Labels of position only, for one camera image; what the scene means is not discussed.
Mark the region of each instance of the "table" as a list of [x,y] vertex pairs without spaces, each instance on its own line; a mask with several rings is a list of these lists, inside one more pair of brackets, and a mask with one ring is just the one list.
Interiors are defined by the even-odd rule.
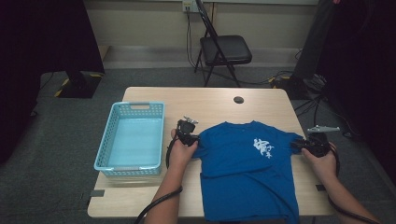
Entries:
[[[242,97],[238,104],[234,97]],[[287,94],[275,89],[237,88],[128,88],[122,99],[129,102],[164,101],[163,172],[166,171],[164,155],[171,141],[170,131],[177,121],[188,116],[196,119],[194,133],[220,124],[248,123],[253,120],[277,127],[285,132],[304,136]],[[318,191],[320,182],[302,155],[291,156],[296,197],[301,216],[324,216],[333,214],[327,193]],[[191,161],[187,167],[183,192],[180,197],[180,217],[203,217],[200,185],[201,161]],[[88,207],[91,217],[137,217],[151,202],[159,183],[136,184],[127,179],[114,180],[99,174],[95,192]]]

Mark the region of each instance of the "chair backrest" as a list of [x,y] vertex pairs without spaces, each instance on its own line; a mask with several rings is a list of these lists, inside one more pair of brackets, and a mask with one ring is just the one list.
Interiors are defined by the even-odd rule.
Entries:
[[205,36],[207,34],[209,34],[210,36],[216,38],[218,36],[218,34],[216,33],[216,30],[213,27],[212,22],[210,21],[209,17],[207,16],[207,12],[204,7],[204,4],[202,3],[201,0],[195,0],[195,2],[197,3],[199,14],[201,15],[202,21],[204,22],[204,25],[206,27]]

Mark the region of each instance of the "white graphic print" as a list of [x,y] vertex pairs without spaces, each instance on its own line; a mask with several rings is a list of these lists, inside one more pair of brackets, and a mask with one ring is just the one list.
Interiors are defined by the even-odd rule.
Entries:
[[265,157],[267,157],[268,159],[271,159],[271,157],[272,157],[271,149],[273,147],[270,146],[269,144],[270,143],[267,141],[262,141],[260,138],[259,139],[255,138],[253,146],[255,148],[257,148],[262,155],[264,155],[264,152],[265,152]]

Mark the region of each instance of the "human hand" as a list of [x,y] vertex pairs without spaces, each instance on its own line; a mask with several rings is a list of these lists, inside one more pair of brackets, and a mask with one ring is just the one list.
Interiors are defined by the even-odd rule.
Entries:
[[[176,135],[176,129],[173,129],[172,138]],[[169,167],[176,167],[178,169],[185,169],[190,162],[192,154],[198,148],[198,141],[195,141],[190,147],[183,145],[180,140],[176,140],[172,147],[172,152],[169,158]]]
[[[332,149],[335,150],[335,145],[330,143]],[[330,180],[337,178],[336,175],[336,159],[332,151],[329,151],[324,157],[316,157],[312,155],[308,149],[302,149],[303,155],[311,163],[312,169],[315,175],[323,182],[324,180]]]

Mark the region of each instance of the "black chair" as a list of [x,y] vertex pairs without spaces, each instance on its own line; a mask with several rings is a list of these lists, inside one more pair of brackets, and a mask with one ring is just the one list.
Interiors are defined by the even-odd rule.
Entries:
[[245,39],[240,35],[218,35],[215,28],[213,27],[204,4],[201,0],[195,0],[198,6],[199,13],[202,21],[205,24],[206,32],[205,36],[200,39],[201,50],[198,55],[198,60],[195,65],[194,72],[197,71],[198,64],[202,66],[201,56],[204,55],[205,65],[210,67],[207,77],[204,74],[205,86],[212,75],[213,68],[215,66],[227,66],[228,70],[233,77],[236,85],[241,87],[238,79],[234,72],[235,64],[246,64],[251,62],[251,52]]

